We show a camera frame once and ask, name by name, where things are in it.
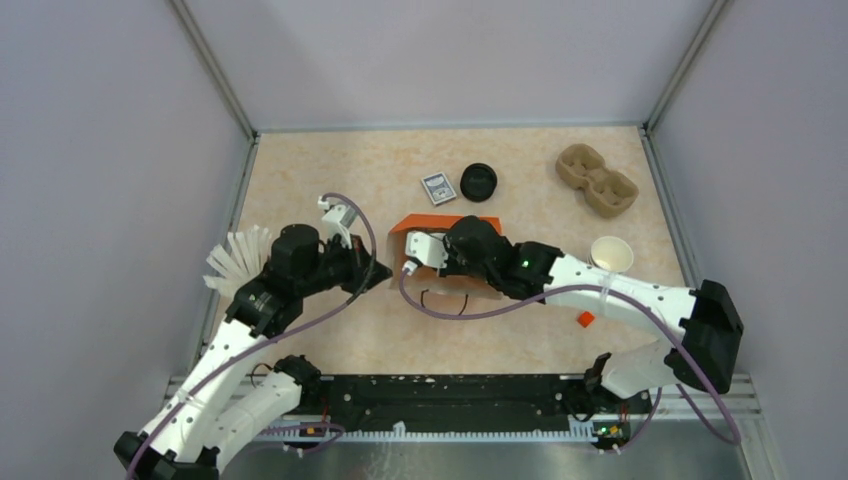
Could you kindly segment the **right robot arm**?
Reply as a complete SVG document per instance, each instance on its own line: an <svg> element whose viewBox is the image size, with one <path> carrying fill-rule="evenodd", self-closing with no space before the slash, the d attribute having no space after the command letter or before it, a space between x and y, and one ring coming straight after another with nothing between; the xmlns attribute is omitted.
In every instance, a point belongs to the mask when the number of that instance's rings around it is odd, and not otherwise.
<svg viewBox="0 0 848 480"><path fill-rule="evenodd" d="M443 242L462 272L510 299L589 311L655 336L596 358L584 374L594 409L612 412L626 398L673 384L729 391L744 326L724 285L705 280L691 289L614 274L551 245L512 243L476 216L461 218Z"/></svg>

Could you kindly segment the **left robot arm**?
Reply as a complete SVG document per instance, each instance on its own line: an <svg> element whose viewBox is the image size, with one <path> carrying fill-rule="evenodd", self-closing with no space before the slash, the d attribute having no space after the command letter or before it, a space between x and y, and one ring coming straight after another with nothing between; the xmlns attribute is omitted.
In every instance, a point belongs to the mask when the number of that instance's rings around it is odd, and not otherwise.
<svg viewBox="0 0 848 480"><path fill-rule="evenodd" d="M358 235L327 241L310 225L229 233L207 261L208 287L231 299L215 336L177 392L139 431L123 433L114 452L129 479L217 479L238 453L276 418L319 404L320 373L290 355L236 403L230 401L262 350L302 314L304 300L339 287L351 305L392 276Z"/></svg>

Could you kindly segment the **orange paper bag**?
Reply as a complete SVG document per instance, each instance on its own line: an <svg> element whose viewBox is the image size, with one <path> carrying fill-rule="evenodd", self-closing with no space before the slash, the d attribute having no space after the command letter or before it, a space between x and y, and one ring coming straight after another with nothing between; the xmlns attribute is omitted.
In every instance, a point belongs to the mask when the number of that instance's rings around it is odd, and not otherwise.
<svg viewBox="0 0 848 480"><path fill-rule="evenodd" d="M462 307L459 315L468 313L470 300L486 299L500 300L503 295L489 286L485 281L471 277L451 276L442 278L436 276L429 268L420 268L414 274L402 272L406 261L404 247L406 235L412 230L431 233L446 233L458 220L463 218L456 214L423 214L407 215L392 227L387 235L388 266L393 272L390 287L406 293L414 307L418 309L436 310L440 300L457 298Z"/></svg>

